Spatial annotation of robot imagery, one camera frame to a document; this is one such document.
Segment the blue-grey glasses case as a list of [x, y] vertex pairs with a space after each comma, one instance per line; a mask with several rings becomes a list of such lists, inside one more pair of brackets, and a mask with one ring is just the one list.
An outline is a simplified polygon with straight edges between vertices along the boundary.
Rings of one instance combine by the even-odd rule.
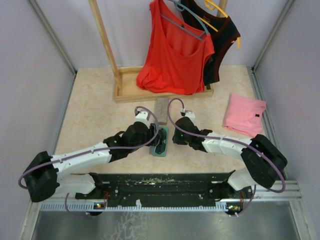
[[165, 157], [167, 153], [169, 129], [166, 126], [160, 126], [158, 134], [150, 143], [149, 154], [155, 157]]

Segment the thin metal frame sunglasses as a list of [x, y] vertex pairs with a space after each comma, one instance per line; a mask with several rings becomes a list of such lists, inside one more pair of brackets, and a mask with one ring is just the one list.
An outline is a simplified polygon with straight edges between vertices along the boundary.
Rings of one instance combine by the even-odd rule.
[[166, 149], [166, 140], [167, 140], [167, 132], [164, 129], [161, 129], [158, 133], [159, 141], [156, 145], [154, 151], [156, 154], [162, 154]]

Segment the grey glasses case green lining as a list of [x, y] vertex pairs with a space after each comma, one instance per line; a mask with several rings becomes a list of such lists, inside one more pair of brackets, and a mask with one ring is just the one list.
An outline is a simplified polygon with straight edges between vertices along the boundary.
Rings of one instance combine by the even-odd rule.
[[168, 97], [159, 97], [155, 100], [154, 114], [157, 117], [159, 125], [168, 123]]

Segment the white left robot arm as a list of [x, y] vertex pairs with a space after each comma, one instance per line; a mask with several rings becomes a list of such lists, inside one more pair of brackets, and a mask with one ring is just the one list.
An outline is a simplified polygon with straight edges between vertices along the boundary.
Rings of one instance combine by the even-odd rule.
[[39, 152], [18, 183], [27, 189], [32, 202], [42, 202], [58, 193], [63, 188], [62, 180], [72, 173], [124, 159], [142, 147], [161, 147], [166, 137], [156, 124], [147, 126], [137, 121], [125, 131], [119, 131], [102, 142], [79, 151], [61, 155]]

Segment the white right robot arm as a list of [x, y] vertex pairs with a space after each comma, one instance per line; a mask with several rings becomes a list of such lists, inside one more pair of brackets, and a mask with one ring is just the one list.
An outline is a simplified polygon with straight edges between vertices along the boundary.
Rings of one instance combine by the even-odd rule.
[[285, 191], [283, 170], [288, 161], [266, 136], [257, 134], [253, 138], [236, 138], [209, 129], [200, 130], [187, 116], [173, 125], [174, 144], [188, 145], [196, 151], [223, 154], [244, 162], [245, 167], [231, 172], [223, 185], [227, 197], [235, 198], [242, 189], [253, 185], [260, 185], [274, 193]]

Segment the wooden clothes rack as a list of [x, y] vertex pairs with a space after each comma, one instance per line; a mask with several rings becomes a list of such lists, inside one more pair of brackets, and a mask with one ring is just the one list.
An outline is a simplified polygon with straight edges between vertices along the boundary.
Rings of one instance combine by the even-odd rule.
[[98, 3], [96, 0], [90, 0], [89, 5], [114, 75], [113, 99], [116, 103], [155, 101], [157, 98], [161, 97], [186, 97], [185, 95], [177, 95], [173, 93], [154, 93], [139, 88], [136, 85], [136, 78], [143, 67], [117, 67]]

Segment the folded pink t-shirt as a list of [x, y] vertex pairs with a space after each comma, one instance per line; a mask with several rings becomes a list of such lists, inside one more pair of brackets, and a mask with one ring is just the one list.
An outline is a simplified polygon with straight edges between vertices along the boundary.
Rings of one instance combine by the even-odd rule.
[[255, 137], [263, 131], [262, 116], [266, 109], [267, 103], [263, 100], [232, 93], [222, 126], [227, 130]]

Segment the red tank top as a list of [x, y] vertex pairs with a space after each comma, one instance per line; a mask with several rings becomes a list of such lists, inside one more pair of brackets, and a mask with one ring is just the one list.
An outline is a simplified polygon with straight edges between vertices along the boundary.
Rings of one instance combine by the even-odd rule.
[[149, 10], [150, 44], [136, 85], [153, 93], [203, 92], [204, 67], [215, 52], [211, 34], [183, 22], [162, 0], [152, 1]]

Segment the black maroon-trimmed tank top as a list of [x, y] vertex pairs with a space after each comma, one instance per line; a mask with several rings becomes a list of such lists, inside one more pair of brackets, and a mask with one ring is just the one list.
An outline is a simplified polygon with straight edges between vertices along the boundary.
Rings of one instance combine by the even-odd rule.
[[[204, 85], [210, 85], [220, 81], [219, 69], [221, 63], [241, 34], [231, 17], [219, 18], [201, 8], [194, 0], [182, 0], [182, 3], [190, 8], [206, 24], [210, 32], [214, 53], [208, 58], [203, 69]], [[193, 17], [187, 17], [192, 24], [198, 25]]]

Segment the grey clothes hanger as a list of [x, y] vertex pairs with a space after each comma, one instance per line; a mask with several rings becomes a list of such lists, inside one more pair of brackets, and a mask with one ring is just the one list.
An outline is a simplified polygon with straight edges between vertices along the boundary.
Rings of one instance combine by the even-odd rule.
[[[169, 23], [173, 24], [175, 27], [196, 38], [197, 40], [204, 41], [205, 37], [210, 36], [210, 32], [206, 23], [204, 23], [190, 8], [183, 4], [182, 0], [171, 0], [170, 2], [174, 4], [176, 11], [180, 12], [181, 23], [178, 23], [176, 20], [173, 20], [165, 14], [160, 13], [160, 16], [163, 19], [167, 20]], [[191, 20], [189, 20], [187, 17], [193, 17], [193, 19], [198, 22], [198, 25], [191, 23]]]

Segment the yellow clothes hanger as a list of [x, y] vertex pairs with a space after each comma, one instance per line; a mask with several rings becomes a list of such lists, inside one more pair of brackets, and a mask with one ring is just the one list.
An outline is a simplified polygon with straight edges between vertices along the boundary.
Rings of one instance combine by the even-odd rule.
[[215, 3], [214, 0], [204, 0], [205, 7], [210, 10], [216, 10], [217, 18], [228, 18], [229, 15], [226, 13], [228, 0], [220, 0], [219, 3]]

